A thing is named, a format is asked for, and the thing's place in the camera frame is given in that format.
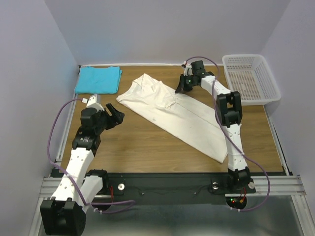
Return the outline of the white t shirt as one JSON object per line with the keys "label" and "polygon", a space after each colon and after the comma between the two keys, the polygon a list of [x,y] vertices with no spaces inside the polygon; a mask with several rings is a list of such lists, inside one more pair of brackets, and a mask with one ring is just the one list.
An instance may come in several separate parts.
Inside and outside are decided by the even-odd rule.
{"label": "white t shirt", "polygon": [[213,108],[190,96],[176,94],[147,74],[133,80],[117,101],[208,157],[224,162],[226,142]]}

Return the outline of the white plastic basket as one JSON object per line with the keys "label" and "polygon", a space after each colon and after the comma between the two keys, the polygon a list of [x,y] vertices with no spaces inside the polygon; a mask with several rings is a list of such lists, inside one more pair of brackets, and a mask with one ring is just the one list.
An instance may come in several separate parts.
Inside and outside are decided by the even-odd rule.
{"label": "white plastic basket", "polygon": [[281,99],[274,76],[262,55],[225,55],[222,63],[228,87],[240,93],[243,106],[266,105]]}

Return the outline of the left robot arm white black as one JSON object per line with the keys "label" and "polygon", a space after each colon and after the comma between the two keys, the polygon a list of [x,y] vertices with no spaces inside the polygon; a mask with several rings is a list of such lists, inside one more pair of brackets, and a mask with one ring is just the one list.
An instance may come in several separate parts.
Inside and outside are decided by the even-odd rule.
{"label": "left robot arm white black", "polygon": [[121,124],[124,113],[110,103],[88,105],[81,111],[81,125],[72,141],[69,163],[62,169],[63,177],[52,194],[40,206],[45,233],[50,236],[80,236],[86,225],[86,212],[97,193],[109,190],[105,170],[87,168],[101,143],[101,134]]}

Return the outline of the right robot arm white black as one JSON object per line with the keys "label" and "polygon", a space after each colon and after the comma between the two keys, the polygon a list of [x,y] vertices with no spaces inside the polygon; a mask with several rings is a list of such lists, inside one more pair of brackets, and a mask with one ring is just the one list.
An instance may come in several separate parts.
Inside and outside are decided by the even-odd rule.
{"label": "right robot arm white black", "polygon": [[180,75],[176,93],[189,92],[195,86],[206,90],[213,99],[215,118],[222,130],[228,153],[227,188],[237,192],[251,181],[250,170],[246,163],[242,141],[241,120],[243,117],[241,96],[222,85],[212,72],[207,72],[201,60],[188,63],[184,61],[183,74]]}

